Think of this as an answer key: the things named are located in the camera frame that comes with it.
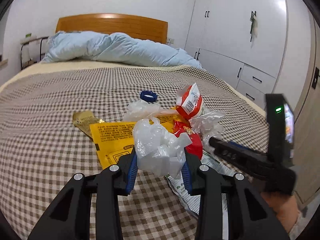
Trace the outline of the person's right hand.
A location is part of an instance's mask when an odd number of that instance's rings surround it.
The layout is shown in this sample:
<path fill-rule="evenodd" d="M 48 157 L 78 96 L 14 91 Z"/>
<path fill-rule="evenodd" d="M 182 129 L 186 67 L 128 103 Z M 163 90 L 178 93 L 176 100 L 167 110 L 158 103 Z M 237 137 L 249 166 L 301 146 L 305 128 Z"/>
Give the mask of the person's right hand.
<path fill-rule="evenodd" d="M 288 196 L 277 192 L 262 192 L 261 196 L 275 212 L 276 217 L 281 222 L 286 232 L 289 233 L 300 215 L 295 196 Z"/>

